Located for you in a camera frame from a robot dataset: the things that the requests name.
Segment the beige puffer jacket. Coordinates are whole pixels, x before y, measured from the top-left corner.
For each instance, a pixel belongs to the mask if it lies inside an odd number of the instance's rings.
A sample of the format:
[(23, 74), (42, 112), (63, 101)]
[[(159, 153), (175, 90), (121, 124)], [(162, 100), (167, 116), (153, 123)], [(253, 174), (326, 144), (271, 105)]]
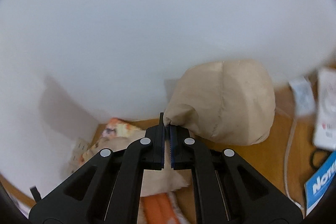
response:
[[(275, 107), (272, 80), (259, 62), (212, 62), (188, 69), (179, 79), (163, 121), (165, 126), (182, 126), (212, 142), (253, 145), (269, 136)], [(113, 118), (83, 153), (80, 165), (103, 148), (120, 151), (143, 137), (145, 130)], [(144, 172), (141, 197), (176, 191), (190, 183), (189, 170), (170, 168), (169, 149), (165, 148), (165, 167)]]

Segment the orange floral blanket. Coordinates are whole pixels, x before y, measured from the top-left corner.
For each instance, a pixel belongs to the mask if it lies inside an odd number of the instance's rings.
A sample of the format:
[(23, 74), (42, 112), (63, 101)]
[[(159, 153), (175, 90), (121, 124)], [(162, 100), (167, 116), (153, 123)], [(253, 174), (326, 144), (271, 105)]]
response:
[[(86, 147), (83, 153), (75, 152), (70, 167), (76, 171), (104, 148), (121, 151), (130, 143), (145, 136), (145, 131), (117, 118), (112, 118), (98, 141)], [(190, 170), (171, 168), (170, 145), (165, 141), (165, 163), (162, 170), (146, 170), (143, 174), (138, 223), (188, 223), (177, 205), (175, 191), (191, 184)]]

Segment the blue notebook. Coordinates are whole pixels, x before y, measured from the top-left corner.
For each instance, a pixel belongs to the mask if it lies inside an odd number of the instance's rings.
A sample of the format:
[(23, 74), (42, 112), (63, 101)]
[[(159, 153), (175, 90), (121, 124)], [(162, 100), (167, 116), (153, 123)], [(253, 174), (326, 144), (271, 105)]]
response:
[(335, 176), (335, 151), (329, 153), (326, 160), (319, 166), (314, 164), (314, 156), (317, 152), (322, 152), (322, 150), (316, 149), (309, 159), (310, 166), (315, 173), (304, 185), (306, 216), (317, 206)]

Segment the white power bank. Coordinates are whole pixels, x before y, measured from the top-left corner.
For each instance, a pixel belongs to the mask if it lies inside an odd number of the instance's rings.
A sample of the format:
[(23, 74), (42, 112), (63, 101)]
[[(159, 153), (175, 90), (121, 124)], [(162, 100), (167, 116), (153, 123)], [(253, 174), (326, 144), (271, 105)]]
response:
[(313, 144), (320, 149), (335, 151), (335, 69), (318, 71), (317, 119)]

